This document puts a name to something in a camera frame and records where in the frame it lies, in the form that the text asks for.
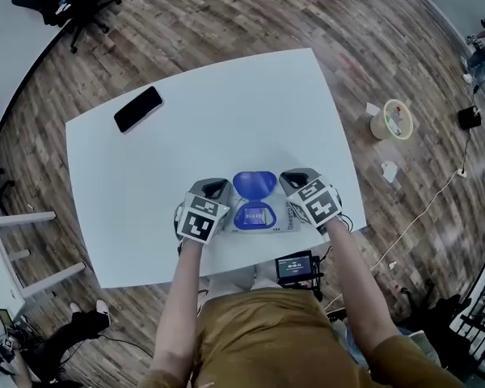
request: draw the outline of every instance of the blue lid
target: blue lid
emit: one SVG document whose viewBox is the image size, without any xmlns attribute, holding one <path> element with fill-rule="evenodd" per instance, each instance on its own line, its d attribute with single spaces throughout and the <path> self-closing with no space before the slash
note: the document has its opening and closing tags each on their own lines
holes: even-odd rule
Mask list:
<svg viewBox="0 0 485 388">
<path fill-rule="evenodd" d="M 244 171 L 234 177 L 234 187 L 242 198 L 262 200 L 276 186 L 276 176 L 269 171 Z"/>
</svg>

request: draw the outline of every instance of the trash bin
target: trash bin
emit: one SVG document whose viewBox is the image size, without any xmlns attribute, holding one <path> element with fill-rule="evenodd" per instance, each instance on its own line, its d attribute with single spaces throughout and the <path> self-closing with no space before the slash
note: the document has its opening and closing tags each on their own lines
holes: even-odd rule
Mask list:
<svg viewBox="0 0 485 388">
<path fill-rule="evenodd" d="M 400 100 L 390 99 L 370 121 L 370 131 L 377 139 L 408 139 L 413 132 L 410 110 Z"/>
</svg>

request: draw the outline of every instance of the white table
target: white table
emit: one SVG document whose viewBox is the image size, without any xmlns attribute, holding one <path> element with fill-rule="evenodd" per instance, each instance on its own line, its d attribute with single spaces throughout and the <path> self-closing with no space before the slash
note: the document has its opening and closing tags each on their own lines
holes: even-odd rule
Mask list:
<svg viewBox="0 0 485 388">
<path fill-rule="evenodd" d="M 33 223 L 38 221 L 48 221 L 56 218 L 56 214 L 51 211 L 47 213 L 21 214 L 18 216 L 0 217 L 0 227 L 15 226 L 18 224 Z M 35 293 L 45 290 L 48 287 L 69 278 L 73 274 L 82 271 L 86 266 L 83 262 L 66 268 L 32 285 L 23 287 L 15 270 L 12 261 L 22 259 L 30 255 L 29 250 L 21 250 L 8 255 L 0 239 L 0 309 L 7 309 L 9 315 L 14 319 L 22 313 L 26 306 L 26 299 Z"/>
<path fill-rule="evenodd" d="M 172 279 L 178 261 L 173 214 L 199 179 L 231 181 L 240 171 L 278 177 L 312 167 L 339 190 L 354 229 L 366 225 L 338 112 L 309 48 L 217 63 L 153 85 L 164 104 L 125 134 L 113 116 L 149 85 L 66 124 L 75 206 L 102 287 Z M 307 225 L 295 233 L 221 232 L 205 247 L 200 274 L 320 243 Z"/>
</svg>

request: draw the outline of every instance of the shoe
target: shoe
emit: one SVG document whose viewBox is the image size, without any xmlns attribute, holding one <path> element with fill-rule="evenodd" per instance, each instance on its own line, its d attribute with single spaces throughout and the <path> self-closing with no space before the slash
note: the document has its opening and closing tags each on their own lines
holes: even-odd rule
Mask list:
<svg viewBox="0 0 485 388">
<path fill-rule="evenodd" d="M 77 314 L 78 312 L 82 312 L 81 308 L 77 305 L 77 303 L 70 303 L 70 310 L 72 314 Z"/>
<path fill-rule="evenodd" d="M 463 69 L 468 72 L 469 71 L 469 65 L 467 65 L 467 59 L 465 59 L 464 56 L 460 56 L 460 61 L 462 61 Z"/>
<path fill-rule="evenodd" d="M 97 310 L 97 312 L 100 314 L 105 314 L 108 317 L 109 324 L 112 324 L 112 320 L 110 319 L 110 310 L 108 309 L 108 305 L 105 301 L 99 299 L 95 304 L 95 310 Z"/>
<path fill-rule="evenodd" d="M 472 83 L 472 76 L 470 76 L 469 74 L 463 74 L 462 75 L 462 78 L 464 81 L 466 81 L 469 85 Z"/>
</svg>

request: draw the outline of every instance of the person in background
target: person in background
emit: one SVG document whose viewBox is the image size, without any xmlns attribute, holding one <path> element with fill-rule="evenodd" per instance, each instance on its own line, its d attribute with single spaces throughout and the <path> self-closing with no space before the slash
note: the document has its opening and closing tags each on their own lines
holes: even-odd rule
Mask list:
<svg viewBox="0 0 485 388">
<path fill-rule="evenodd" d="M 479 42 L 479 39 L 485 38 L 485 19 L 481 23 L 484 29 L 476 36 L 468 36 L 466 39 L 467 44 L 472 43 L 476 47 L 476 51 L 468 60 L 460 56 L 466 71 L 462 75 L 463 80 L 469 84 L 474 82 L 475 85 L 481 85 L 485 80 L 485 44 Z"/>
<path fill-rule="evenodd" d="M 20 351 L 18 341 L 13 339 L 14 360 L 1 363 L 8 373 L 0 371 L 0 388 L 31 388 L 49 386 L 60 373 L 61 358 L 75 344 L 88 339 L 96 339 L 98 333 L 110 326 L 108 305 L 98 300 L 95 310 L 83 313 L 79 306 L 70 303 L 72 319 L 60 327 L 47 340 L 31 350 Z M 41 380 L 33 383 L 31 371 Z M 75 382 L 58 383 L 57 386 L 81 386 Z"/>
<path fill-rule="evenodd" d="M 311 292 L 280 288 L 264 277 L 260 265 L 251 287 L 240 277 L 244 269 L 211 276 L 208 301 L 198 316 L 203 245 L 185 239 L 150 371 L 139 387 L 184 388 L 189 380 L 200 388 L 462 386 L 400 335 L 347 226 L 334 217 L 325 228 L 349 325 L 371 373 L 340 345 Z M 235 280 L 229 281 L 230 275 Z"/>
</svg>

